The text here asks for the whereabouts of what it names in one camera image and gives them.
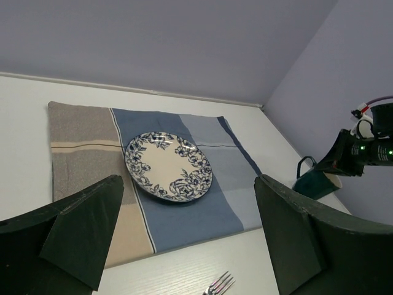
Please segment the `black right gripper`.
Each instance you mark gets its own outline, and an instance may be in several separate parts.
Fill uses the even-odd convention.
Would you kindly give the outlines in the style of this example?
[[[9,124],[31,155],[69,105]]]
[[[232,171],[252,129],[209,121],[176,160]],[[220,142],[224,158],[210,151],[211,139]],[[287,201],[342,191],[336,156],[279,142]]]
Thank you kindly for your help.
[[[365,166],[392,166],[392,103],[370,106],[373,138],[358,139],[351,130],[340,130],[326,156],[314,167],[338,176],[362,176]]]

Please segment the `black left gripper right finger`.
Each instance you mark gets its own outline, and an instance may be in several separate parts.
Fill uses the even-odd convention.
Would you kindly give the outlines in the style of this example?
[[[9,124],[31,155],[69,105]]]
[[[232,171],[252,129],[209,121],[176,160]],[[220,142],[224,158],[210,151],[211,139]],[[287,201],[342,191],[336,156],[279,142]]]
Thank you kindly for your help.
[[[392,294],[392,226],[256,177],[256,201],[280,294]]]

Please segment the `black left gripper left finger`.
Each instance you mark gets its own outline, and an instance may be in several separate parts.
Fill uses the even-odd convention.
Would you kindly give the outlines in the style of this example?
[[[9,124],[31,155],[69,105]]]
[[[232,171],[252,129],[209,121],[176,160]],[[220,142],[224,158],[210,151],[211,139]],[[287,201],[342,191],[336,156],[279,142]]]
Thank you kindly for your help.
[[[1,221],[1,294],[98,290],[122,199],[123,179],[110,175]]]

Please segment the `dark green mug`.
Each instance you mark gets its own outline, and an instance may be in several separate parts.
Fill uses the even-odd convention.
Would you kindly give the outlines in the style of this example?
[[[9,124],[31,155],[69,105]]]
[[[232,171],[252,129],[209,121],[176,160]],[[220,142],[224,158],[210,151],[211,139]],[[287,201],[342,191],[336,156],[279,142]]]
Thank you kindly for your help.
[[[311,161],[311,168],[306,173],[301,174],[302,164],[306,160]],[[319,200],[343,187],[337,175],[315,170],[316,164],[317,162],[311,156],[302,158],[297,164],[296,182],[292,186],[293,191],[313,200]]]

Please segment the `blue beige checked cloth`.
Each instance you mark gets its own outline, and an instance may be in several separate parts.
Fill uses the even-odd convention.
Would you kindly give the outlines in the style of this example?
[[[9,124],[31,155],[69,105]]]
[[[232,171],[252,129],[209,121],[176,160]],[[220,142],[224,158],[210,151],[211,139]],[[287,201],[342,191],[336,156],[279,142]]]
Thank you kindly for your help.
[[[106,267],[261,227],[260,168],[224,117],[48,104],[52,199],[124,182]]]

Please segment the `blue white patterned plate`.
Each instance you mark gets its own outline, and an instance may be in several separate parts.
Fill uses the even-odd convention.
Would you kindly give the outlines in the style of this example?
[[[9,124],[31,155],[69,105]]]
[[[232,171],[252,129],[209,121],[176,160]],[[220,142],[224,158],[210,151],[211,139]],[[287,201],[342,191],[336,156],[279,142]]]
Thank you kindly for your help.
[[[212,186],[211,164],[185,138],[168,132],[147,132],[125,148],[125,165],[144,191],[171,202],[191,202]]]

